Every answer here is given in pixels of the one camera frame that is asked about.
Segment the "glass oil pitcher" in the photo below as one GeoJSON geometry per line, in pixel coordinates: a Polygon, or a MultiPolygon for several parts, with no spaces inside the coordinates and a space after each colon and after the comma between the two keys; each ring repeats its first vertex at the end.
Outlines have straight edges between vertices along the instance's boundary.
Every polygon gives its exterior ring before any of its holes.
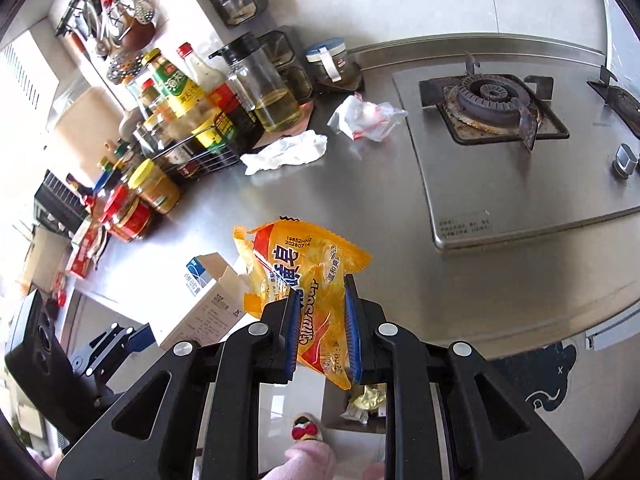
{"type": "Polygon", "coordinates": [[[283,132],[300,120],[298,102],[252,33],[233,40],[209,59],[216,56],[230,66],[233,90],[250,104],[267,132],[283,132]]]}

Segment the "stainless steel countertop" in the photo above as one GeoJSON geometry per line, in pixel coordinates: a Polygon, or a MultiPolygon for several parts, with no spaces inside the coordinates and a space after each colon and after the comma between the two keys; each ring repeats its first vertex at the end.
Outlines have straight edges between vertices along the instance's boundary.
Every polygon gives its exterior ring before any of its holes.
{"type": "MultiPolygon", "coordinates": [[[[508,53],[578,60],[596,74],[604,61],[600,53],[557,41],[486,34],[384,44],[354,58],[364,69],[364,97],[400,107],[393,72],[444,56],[462,63],[465,51],[481,62],[508,53]]],[[[465,339],[488,358],[581,332],[640,298],[638,214],[525,240],[437,250],[406,124],[384,142],[352,142],[325,126],[343,98],[316,99],[310,127],[329,137],[323,158],[254,176],[237,165],[203,178],[147,240],[111,240],[98,271],[78,289],[147,322],[190,296],[183,274],[191,257],[217,251],[235,261],[235,224],[253,228],[292,216],[372,254],[356,284],[388,319],[424,341],[465,339]]]]}

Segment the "warning label on stove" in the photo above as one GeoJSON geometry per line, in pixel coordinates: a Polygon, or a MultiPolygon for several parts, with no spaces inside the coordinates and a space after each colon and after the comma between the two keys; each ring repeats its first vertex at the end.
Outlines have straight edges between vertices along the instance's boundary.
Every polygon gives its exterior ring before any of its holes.
{"type": "Polygon", "coordinates": [[[435,227],[436,234],[441,240],[474,237],[493,230],[487,211],[439,219],[435,227]]]}

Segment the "red lid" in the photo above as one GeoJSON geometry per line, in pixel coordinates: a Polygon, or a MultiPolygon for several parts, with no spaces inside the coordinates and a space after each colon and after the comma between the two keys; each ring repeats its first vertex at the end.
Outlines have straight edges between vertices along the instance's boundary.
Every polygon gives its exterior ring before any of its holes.
{"type": "Polygon", "coordinates": [[[153,85],[154,85],[154,80],[149,78],[145,82],[142,83],[142,86],[140,87],[140,89],[141,90],[146,90],[147,88],[150,88],[153,85]]]}
{"type": "Polygon", "coordinates": [[[193,47],[191,46],[191,43],[183,43],[178,47],[178,50],[176,52],[178,53],[178,56],[184,59],[187,54],[193,52],[193,47]]]}
{"type": "Polygon", "coordinates": [[[123,186],[122,184],[116,186],[111,193],[111,196],[107,199],[107,203],[104,205],[104,213],[100,218],[100,222],[104,223],[108,218],[120,211],[127,201],[128,196],[129,190],[126,186],[123,186]]]}

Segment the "pink pants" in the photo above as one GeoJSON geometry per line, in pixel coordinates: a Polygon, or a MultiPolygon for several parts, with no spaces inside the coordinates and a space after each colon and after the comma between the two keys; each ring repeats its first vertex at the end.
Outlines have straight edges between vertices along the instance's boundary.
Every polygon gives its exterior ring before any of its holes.
{"type": "MultiPolygon", "coordinates": [[[[332,480],[335,473],[334,451],[324,442],[303,440],[285,451],[287,462],[271,470],[264,480],[332,480]]],[[[362,480],[383,480],[385,465],[372,464],[362,480]]]]}

